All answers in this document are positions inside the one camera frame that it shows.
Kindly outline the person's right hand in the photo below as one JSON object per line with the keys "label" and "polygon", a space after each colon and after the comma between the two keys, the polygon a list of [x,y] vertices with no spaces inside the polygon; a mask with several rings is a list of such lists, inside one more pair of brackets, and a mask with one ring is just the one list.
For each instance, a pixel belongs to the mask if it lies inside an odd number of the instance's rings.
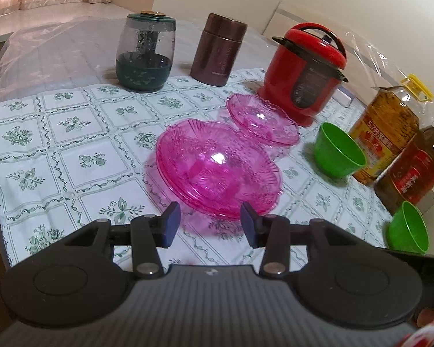
{"label": "person's right hand", "polygon": [[417,327],[421,328],[434,321],[434,308],[423,309],[416,321]]}

